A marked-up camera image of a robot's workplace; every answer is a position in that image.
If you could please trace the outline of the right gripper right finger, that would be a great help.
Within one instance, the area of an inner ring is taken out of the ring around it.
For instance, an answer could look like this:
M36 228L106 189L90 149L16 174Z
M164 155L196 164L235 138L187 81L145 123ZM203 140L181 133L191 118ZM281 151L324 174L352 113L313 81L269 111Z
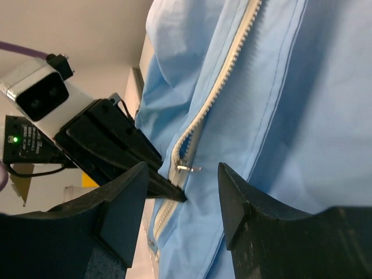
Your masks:
M292 208L218 168L221 215L236 278L370 278L371 207Z

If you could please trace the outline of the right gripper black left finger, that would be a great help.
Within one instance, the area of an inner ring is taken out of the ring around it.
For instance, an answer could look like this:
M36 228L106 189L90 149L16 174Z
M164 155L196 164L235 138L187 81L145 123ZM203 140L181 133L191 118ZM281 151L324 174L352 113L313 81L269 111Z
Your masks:
M132 266L148 188L138 163L46 212L1 215L2 278L124 278Z

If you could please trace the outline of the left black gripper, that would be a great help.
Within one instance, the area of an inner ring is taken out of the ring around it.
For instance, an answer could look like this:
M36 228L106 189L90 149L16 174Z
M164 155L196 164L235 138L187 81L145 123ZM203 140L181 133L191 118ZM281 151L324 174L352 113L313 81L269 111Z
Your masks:
M76 167L102 186L128 177L136 164L148 167L147 198L185 202L184 191L158 174L162 159L144 135L121 109L121 100L100 99L69 121L53 137L48 137L31 121L6 116L3 163L13 175L35 177L16 170L15 165L58 164L62 169Z

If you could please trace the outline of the light blue hooded jacket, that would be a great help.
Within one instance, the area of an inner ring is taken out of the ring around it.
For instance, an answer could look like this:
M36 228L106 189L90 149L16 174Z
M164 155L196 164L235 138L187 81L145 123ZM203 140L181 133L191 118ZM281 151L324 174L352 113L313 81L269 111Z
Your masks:
M370 1L154 1L136 126L183 203L157 199L160 278L233 278L217 168L308 213L371 205Z

